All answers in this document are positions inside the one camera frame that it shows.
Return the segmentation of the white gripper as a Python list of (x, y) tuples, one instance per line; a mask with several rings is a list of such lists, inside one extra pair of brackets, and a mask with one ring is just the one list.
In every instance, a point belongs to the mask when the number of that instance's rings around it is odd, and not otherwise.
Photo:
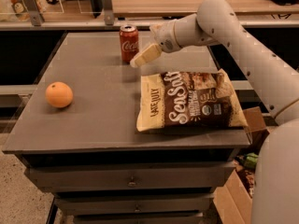
[(139, 51), (130, 61), (133, 68), (140, 67), (159, 58), (163, 52), (172, 53), (181, 50), (175, 36), (176, 20), (153, 24), (149, 27), (156, 43), (149, 44)]

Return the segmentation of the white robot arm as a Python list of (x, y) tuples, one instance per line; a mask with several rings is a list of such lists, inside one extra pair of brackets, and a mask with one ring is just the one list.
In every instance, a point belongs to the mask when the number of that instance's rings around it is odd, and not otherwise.
[(248, 33), (225, 0), (205, 0), (196, 13), (150, 30), (155, 43), (133, 67), (188, 46), (227, 48), (278, 125), (259, 153), (251, 224), (299, 224), (299, 73)]

